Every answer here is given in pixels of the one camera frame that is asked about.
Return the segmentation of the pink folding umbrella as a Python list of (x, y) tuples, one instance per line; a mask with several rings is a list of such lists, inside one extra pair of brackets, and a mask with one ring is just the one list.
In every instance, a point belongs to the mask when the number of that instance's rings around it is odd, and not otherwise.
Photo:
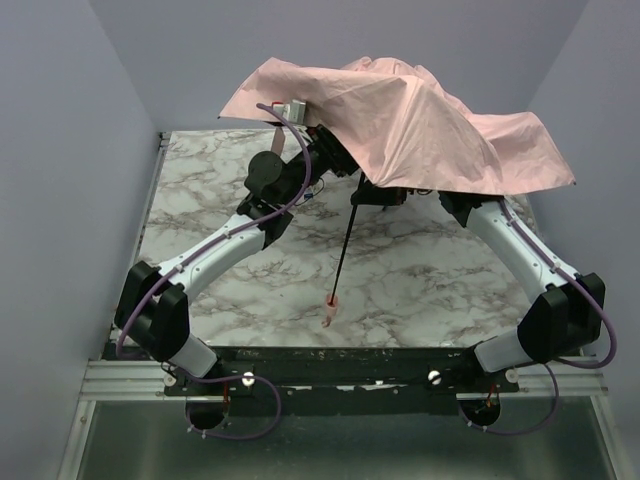
[(271, 58), (219, 115), (271, 122), (266, 107), (295, 101), (303, 125), (326, 127), (377, 187), (512, 196), (575, 182), (534, 113), (475, 113), (426, 68), (390, 57), (340, 69)]

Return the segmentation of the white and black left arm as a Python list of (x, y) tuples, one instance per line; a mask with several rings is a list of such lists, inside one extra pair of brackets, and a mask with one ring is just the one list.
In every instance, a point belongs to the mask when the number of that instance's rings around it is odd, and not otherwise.
[(326, 172), (342, 177), (358, 169), (327, 127), (305, 132), (303, 149), (290, 161), (272, 151), (251, 159), (249, 193), (214, 234), (156, 267), (140, 261), (130, 268), (114, 318), (121, 331), (118, 357), (131, 339), (157, 362), (193, 377), (204, 378), (214, 368), (216, 353), (191, 331), (190, 303), (227, 270), (278, 240), (293, 219), (292, 208)]

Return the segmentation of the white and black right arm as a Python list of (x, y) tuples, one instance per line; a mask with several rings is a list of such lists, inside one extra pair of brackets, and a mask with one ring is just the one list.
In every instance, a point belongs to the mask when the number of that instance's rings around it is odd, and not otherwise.
[(613, 327), (604, 311), (605, 284), (556, 256), (503, 196), (441, 192), (440, 204), (457, 224), (482, 240), (523, 288), (530, 307), (512, 330), (467, 348), (454, 365), (460, 377), (477, 378), (552, 361), (584, 370), (607, 366), (617, 351), (612, 339), (602, 360), (575, 361), (571, 354)]

